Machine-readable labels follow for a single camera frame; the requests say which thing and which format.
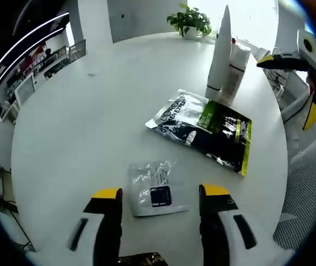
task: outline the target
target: white round table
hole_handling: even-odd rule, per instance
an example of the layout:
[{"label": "white round table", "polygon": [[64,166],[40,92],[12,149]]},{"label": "white round table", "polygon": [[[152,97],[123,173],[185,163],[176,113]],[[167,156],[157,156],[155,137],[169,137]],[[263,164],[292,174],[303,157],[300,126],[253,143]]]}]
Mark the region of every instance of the white round table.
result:
[{"label": "white round table", "polygon": [[[125,40],[58,72],[21,108],[12,146],[20,219],[35,248],[73,228],[90,196],[123,188],[120,255],[159,252],[169,265],[202,265],[198,185],[226,187],[239,209],[274,232],[287,183],[287,145],[276,99],[250,56],[232,108],[252,120],[248,173],[242,177],[144,123],[178,90],[205,94],[214,45],[175,33]],[[190,210],[133,218],[131,164],[174,160],[184,168]]]}]

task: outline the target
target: white pot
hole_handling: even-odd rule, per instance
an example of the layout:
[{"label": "white pot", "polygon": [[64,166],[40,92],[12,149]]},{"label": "white pot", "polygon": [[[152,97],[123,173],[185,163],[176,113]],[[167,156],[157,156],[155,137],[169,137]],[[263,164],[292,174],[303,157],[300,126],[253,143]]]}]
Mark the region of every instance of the white pot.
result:
[{"label": "white pot", "polygon": [[195,27],[189,27],[190,29],[184,34],[184,38],[188,40],[196,40],[201,36],[201,32]]}]

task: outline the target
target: potted plant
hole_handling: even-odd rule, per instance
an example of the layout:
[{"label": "potted plant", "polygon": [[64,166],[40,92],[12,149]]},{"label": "potted plant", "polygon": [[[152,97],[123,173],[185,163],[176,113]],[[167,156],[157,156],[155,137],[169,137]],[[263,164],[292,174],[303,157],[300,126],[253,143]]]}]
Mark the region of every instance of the potted plant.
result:
[{"label": "potted plant", "polygon": [[184,13],[178,12],[167,17],[167,22],[179,32],[180,36],[195,39],[201,34],[208,35],[212,32],[206,14],[198,12],[198,8],[189,8],[186,4],[180,6],[186,9]]}]

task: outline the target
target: clear plastic bag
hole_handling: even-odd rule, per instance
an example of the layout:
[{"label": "clear plastic bag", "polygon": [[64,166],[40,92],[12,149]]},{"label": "clear plastic bag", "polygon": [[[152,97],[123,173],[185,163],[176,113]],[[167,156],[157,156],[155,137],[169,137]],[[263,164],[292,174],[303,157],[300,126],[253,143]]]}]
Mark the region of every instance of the clear plastic bag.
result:
[{"label": "clear plastic bag", "polygon": [[175,162],[156,161],[129,168],[129,202],[133,216],[153,216],[189,209]]}]

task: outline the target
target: green plant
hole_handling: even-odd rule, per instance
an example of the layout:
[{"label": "green plant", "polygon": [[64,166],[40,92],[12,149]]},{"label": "green plant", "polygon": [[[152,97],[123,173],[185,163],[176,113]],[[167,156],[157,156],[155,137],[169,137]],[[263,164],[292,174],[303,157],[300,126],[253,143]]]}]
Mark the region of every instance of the green plant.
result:
[{"label": "green plant", "polygon": [[212,31],[209,18],[204,13],[198,12],[198,8],[189,8],[186,4],[180,4],[185,8],[184,13],[178,12],[167,17],[167,22],[172,25],[177,32],[183,37],[190,27],[195,27],[202,32],[203,35],[208,35]]}]

